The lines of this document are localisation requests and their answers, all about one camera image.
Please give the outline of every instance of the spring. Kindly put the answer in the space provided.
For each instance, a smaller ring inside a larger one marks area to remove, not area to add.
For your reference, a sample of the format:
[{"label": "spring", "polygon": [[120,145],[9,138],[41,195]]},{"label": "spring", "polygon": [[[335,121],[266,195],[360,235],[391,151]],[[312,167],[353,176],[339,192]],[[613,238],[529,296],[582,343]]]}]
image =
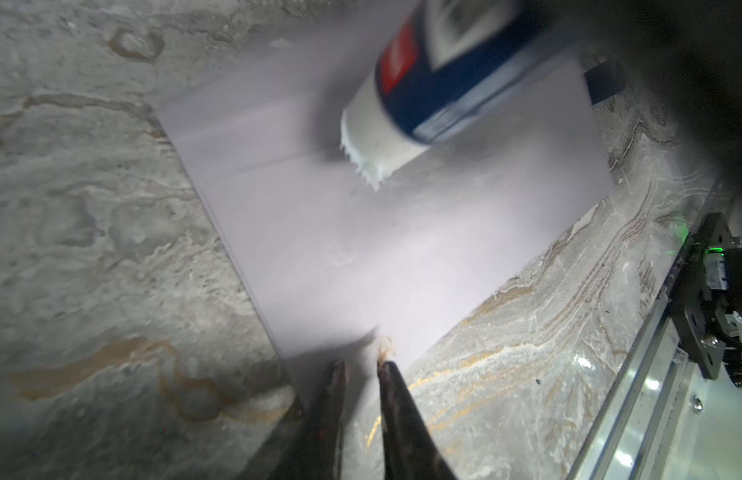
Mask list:
[{"label": "spring", "polygon": [[732,375],[731,381],[734,383],[735,387],[742,389],[742,375]]}]

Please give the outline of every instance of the gray marble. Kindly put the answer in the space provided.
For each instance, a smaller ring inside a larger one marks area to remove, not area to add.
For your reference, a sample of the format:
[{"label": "gray marble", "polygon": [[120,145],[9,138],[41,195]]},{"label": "gray marble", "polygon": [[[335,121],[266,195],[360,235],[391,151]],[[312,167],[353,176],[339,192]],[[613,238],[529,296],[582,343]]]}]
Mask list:
[{"label": "gray marble", "polygon": [[[0,478],[277,460],[298,402],[151,106],[341,4],[0,2]],[[405,372],[461,478],[565,476],[712,182],[643,89],[595,110],[616,191]]]}]

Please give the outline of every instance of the marble table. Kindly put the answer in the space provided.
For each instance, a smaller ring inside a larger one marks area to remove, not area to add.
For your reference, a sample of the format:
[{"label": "marble table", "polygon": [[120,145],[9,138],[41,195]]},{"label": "marble table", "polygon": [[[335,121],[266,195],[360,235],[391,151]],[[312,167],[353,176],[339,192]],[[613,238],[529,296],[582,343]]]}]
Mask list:
[{"label": "marble table", "polygon": [[[336,8],[0,1],[0,478],[277,461],[301,407],[153,106]],[[565,477],[712,184],[645,89],[594,111],[614,193],[404,372],[460,478]],[[378,412],[345,478],[381,478]]]}]

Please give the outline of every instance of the red label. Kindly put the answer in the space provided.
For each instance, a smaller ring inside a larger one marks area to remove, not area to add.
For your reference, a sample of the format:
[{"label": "red label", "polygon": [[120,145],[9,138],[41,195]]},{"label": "red label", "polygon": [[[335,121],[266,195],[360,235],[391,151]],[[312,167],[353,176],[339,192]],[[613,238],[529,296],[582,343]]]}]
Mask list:
[{"label": "red label", "polygon": [[387,95],[395,88],[416,63],[417,57],[419,57],[419,49],[414,39],[414,27],[411,21],[408,21],[382,54],[379,63],[382,93]]}]

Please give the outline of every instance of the screw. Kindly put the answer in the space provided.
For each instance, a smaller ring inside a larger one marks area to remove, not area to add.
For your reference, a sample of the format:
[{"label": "screw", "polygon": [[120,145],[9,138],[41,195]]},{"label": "screw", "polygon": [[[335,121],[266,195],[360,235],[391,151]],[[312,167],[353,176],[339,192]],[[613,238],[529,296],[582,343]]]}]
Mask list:
[{"label": "screw", "polygon": [[702,403],[702,400],[699,399],[699,397],[694,396],[694,398],[692,398],[692,408],[694,409],[694,413],[696,413],[697,415],[704,411],[704,404]]},{"label": "screw", "polygon": [[718,344],[718,338],[711,333],[705,333],[699,342],[704,346],[714,347]]}]

